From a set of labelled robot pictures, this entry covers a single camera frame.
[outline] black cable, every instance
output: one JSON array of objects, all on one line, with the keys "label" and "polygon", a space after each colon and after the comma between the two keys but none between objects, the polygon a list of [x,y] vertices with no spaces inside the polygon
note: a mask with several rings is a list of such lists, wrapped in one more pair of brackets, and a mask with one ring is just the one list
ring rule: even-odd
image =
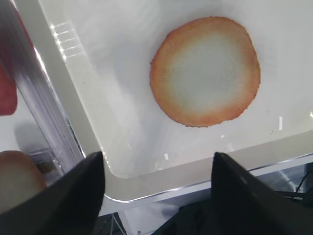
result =
[{"label": "black cable", "polygon": [[105,221],[105,224],[103,225],[103,227],[101,228],[100,232],[98,233],[98,235],[101,235],[102,231],[104,230],[104,228],[108,225],[108,223],[112,220],[112,216]]},{"label": "black cable", "polygon": [[305,176],[303,176],[303,178],[302,178],[302,180],[301,180],[299,186],[297,187],[297,189],[296,189],[296,191],[295,191],[296,193],[299,192],[301,186],[303,185],[303,182],[305,181],[305,179],[307,178],[307,176],[310,175],[312,172],[313,172],[313,171],[309,171],[308,173],[306,173]]}]

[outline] bread roll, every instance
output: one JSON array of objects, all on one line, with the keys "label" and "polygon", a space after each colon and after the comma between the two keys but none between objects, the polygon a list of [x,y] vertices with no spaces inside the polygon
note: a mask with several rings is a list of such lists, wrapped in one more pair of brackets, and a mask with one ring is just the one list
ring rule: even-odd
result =
[{"label": "bread roll", "polygon": [[232,120],[260,85],[260,66],[246,29],[226,17],[189,22],[168,34],[151,62],[150,86],[172,120],[207,127]]},{"label": "bread roll", "polygon": [[45,180],[29,156],[19,151],[0,153],[0,213],[45,188]]}]

